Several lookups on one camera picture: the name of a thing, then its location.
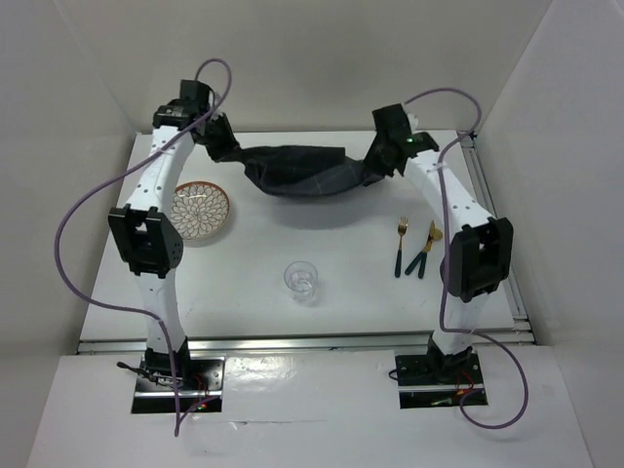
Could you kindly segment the dark checked cloth napkin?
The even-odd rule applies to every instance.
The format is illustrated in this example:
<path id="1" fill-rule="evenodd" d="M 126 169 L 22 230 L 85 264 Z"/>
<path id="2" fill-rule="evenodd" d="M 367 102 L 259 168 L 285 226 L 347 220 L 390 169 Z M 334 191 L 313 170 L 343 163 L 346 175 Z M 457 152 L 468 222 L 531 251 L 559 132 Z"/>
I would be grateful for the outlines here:
<path id="1" fill-rule="evenodd" d="M 277 197 L 317 198 L 338 195 L 385 178 L 343 147 L 282 145 L 236 148 L 214 158 L 240 163 L 261 192 Z"/>

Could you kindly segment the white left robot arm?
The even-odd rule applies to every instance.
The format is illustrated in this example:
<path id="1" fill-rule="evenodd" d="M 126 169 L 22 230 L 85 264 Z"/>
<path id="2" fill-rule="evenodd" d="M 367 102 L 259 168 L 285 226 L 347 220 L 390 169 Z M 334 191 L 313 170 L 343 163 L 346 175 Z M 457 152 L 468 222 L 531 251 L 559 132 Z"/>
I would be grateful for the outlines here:
<path id="1" fill-rule="evenodd" d="M 172 225 L 173 197 L 183 166 L 197 143 L 207 143 L 205 120 L 184 129 L 214 110 L 215 95 L 185 97 L 162 105 L 153 117 L 149 157 L 131 196 L 113 208 L 108 224 L 122 260 L 136 277 L 142 308 L 150 313 L 144 372 L 157 374 L 172 389 L 191 380 L 188 338 L 176 300 L 176 268 L 183 241 Z"/>

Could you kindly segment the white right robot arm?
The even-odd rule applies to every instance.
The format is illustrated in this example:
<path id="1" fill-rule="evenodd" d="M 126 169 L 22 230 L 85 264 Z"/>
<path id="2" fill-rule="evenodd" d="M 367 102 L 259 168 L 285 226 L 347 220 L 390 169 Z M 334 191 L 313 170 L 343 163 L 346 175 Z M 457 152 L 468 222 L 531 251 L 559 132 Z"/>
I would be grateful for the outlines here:
<path id="1" fill-rule="evenodd" d="M 375 139 L 367 157 L 374 162 L 389 157 L 390 171 L 418 189 L 443 222 L 440 318 L 428 340 L 424 370 L 427 377 L 446 382 L 469 362 L 482 310 L 509 276 L 514 228 L 471 196 L 443 154 L 429 148 L 418 154 L 417 145 L 431 141 L 426 133 L 409 135 L 398 146 Z"/>

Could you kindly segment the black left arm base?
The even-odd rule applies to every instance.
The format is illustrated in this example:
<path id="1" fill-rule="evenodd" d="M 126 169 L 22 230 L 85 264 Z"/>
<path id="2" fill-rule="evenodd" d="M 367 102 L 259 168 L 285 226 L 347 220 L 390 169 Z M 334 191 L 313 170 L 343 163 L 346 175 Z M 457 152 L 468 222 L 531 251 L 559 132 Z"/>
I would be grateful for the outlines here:
<path id="1" fill-rule="evenodd" d="M 173 379 L 169 372 L 149 372 L 143 358 L 135 366 L 123 362 L 116 365 L 136 376 L 132 414 L 176 411 Z M 224 368 L 223 357 L 190 362 L 188 375 L 177 377 L 181 413 L 221 412 Z"/>

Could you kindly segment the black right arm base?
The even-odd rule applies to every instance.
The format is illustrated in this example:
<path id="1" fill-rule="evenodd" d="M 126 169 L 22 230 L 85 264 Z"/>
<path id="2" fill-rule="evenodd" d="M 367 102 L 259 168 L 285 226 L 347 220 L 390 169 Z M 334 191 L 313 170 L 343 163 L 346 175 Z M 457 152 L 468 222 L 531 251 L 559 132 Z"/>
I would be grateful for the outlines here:
<path id="1" fill-rule="evenodd" d="M 443 374 L 434 374 L 424 355 L 397 355 L 388 377 L 398 385 L 400 408 L 433 409 L 487 406 L 488 396 L 478 355 L 473 352 L 465 364 Z"/>

